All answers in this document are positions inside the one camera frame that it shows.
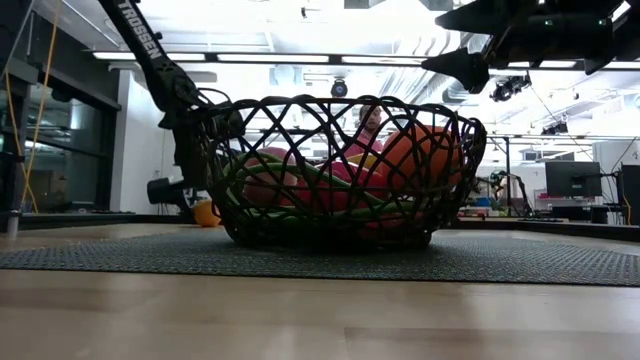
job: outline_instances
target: computer monitor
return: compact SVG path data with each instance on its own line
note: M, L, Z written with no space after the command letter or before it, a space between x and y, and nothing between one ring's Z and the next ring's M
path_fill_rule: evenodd
M548 161L545 171L549 196L602 196L600 163Z

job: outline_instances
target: white wall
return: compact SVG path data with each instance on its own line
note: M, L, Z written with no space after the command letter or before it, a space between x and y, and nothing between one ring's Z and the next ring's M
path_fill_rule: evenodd
M158 205L151 205L147 198L147 182L181 178L179 168L172 166L173 136L158 128L163 113L131 71L120 73L118 102L122 111L116 120L111 210L157 214Z

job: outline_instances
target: camera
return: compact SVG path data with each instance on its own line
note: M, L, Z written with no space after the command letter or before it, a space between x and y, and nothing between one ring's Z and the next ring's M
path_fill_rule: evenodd
M489 95L495 102L503 102L531 86L529 74L526 76L510 76L506 81L496 84L496 89Z
M345 97L347 96L348 91L349 89L347 88L347 84L344 82L344 79L336 79L331 87L331 96Z

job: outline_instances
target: ceiling light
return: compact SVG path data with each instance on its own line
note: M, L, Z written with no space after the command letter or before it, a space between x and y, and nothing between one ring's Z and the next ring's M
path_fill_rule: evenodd
M618 20L620 18L620 16L622 16L630 8L631 8L631 6L626 1L623 1L622 4L620 4L620 6L618 6L616 11L613 12L613 16L611 17L611 21Z
M328 63L329 56L295 54L218 54L218 61L248 63Z
M417 65L425 60L417 56L343 56L345 64Z
M93 56L98 60L135 60L130 52L94 52Z
M169 53L167 56L173 61L204 61L206 59L201 53Z
M489 75L495 76L525 76L527 72L525 70L516 69L489 69Z
M615 61L605 65L605 69L640 69L640 62Z
M334 75L331 74L304 74L304 81L326 81L329 82L334 78Z
M93 56L99 60L111 61L135 61L136 57L131 52L111 51L93 53ZM205 61L205 55L202 53L168 53L167 56L173 61Z
M540 68L572 68L576 65L575 61L543 61ZM510 68L529 68L528 62L514 62L509 64Z

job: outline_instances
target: gray carpet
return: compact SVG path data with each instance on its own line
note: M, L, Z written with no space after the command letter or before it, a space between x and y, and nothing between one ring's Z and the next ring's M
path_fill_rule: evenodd
M425 251L331 255L245 249L224 231L193 231L0 253L0 268L640 286L640 256L477 233L441 234Z

